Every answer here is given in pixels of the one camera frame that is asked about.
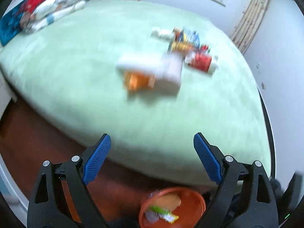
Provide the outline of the colourful snack wrapper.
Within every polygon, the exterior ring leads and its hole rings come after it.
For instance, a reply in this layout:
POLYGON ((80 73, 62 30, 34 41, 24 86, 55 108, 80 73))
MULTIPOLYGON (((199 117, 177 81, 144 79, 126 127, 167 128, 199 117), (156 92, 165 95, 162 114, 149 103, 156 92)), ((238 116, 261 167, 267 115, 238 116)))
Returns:
POLYGON ((198 51, 201 49, 200 35, 197 31, 191 31, 186 28, 173 29, 174 37, 169 43, 168 51, 178 51, 186 53, 190 51, 198 51))

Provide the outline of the white bottle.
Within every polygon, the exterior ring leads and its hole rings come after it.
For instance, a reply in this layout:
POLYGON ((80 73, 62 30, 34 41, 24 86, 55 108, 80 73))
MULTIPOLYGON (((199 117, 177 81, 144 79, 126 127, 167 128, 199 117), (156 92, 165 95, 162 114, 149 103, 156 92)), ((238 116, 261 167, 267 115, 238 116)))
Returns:
POLYGON ((169 29, 160 29, 154 28, 151 33, 152 36, 155 36, 160 39, 172 41, 175 39, 175 33, 169 29))

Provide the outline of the orange plastic trash bin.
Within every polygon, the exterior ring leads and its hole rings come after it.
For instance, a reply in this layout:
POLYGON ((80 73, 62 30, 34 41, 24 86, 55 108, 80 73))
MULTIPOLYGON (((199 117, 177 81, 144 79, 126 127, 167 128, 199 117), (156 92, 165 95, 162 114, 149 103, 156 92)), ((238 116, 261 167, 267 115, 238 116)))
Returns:
POLYGON ((139 213, 140 227, 194 227, 198 220, 206 211, 206 203, 204 198, 198 192, 186 187, 166 188, 151 194, 141 205, 139 213), (179 219, 173 224, 167 223, 159 219, 155 223, 151 223, 146 219, 146 213, 151 204, 162 195, 175 193, 181 199, 181 204, 174 211, 171 211, 179 219))

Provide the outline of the orange plush toy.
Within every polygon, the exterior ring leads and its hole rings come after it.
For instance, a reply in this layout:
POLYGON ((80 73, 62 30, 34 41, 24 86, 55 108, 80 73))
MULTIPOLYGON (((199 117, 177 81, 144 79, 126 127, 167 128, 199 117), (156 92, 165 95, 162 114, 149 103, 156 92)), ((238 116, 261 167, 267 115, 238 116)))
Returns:
POLYGON ((138 72, 124 72, 124 84, 129 92, 138 92, 146 89, 153 89, 155 76, 138 72))

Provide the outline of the floral cream curtain right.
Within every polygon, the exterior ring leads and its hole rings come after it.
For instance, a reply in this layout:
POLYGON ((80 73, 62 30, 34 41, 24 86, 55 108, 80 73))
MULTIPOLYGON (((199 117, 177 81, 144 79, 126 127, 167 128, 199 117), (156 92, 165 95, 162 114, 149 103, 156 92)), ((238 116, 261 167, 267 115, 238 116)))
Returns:
POLYGON ((268 3, 269 0, 250 0, 241 20, 229 36, 242 54, 247 51, 259 29, 268 3))

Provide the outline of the white paper box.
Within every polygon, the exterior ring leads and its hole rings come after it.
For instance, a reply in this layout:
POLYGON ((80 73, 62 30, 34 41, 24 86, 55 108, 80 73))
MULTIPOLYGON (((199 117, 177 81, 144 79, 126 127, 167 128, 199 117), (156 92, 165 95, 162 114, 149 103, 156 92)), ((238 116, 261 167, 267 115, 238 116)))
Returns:
POLYGON ((160 58, 156 72, 154 89, 168 95, 177 95, 181 87, 183 56, 178 52, 169 52, 160 58))

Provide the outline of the white tissue wad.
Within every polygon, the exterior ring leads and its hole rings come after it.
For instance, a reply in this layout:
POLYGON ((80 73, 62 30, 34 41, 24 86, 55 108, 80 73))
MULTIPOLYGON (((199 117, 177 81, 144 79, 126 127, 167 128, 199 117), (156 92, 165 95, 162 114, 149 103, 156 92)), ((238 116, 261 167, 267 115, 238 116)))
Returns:
POLYGON ((118 59, 116 67, 123 71, 159 74, 169 68, 169 61, 162 54, 125 53, 118 59))

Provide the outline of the white floral folded quilt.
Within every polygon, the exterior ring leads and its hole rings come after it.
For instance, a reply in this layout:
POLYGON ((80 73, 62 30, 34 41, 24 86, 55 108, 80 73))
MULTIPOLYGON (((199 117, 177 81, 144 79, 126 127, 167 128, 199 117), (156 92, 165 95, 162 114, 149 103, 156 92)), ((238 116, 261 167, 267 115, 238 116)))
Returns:
POLYGON ((20 27, 26 33, 35 33, 59 19, 84 8, 85 0, 44 0, 32 12, 24 11, 20 27))

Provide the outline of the green yellow snack wrapper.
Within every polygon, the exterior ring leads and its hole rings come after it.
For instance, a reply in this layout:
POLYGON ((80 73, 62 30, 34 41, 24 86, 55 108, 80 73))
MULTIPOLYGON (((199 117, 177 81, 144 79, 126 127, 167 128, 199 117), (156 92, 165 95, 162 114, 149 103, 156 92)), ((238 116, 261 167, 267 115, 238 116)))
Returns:
POLYGON ((163 209, 159 206, 150 206, 146 213, 146 219, 151 223, 155 223, 159 219, 162 219, 167 223, 173 224, 179 217, 167 209, 163 209))

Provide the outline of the green bed blanket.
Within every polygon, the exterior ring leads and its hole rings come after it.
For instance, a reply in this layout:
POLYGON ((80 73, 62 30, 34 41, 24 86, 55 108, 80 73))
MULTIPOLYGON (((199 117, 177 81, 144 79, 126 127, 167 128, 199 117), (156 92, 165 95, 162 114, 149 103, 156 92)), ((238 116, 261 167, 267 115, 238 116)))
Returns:
POLYGON ((109 158, 150 177, 189 185, 210 180, 193 147, 201 132, 223 154, 271 173, 271 151, 254 76, 241 52, 208 19, 164 5, 92 0, 1 49, 1 71, 48 122, 84 146, 111 136, 109 158), (134 95, 116 64, 125 53, 165 54, 154 28, 186 28, 218 56, 213 75, 184 66, 177 95, 134 95))

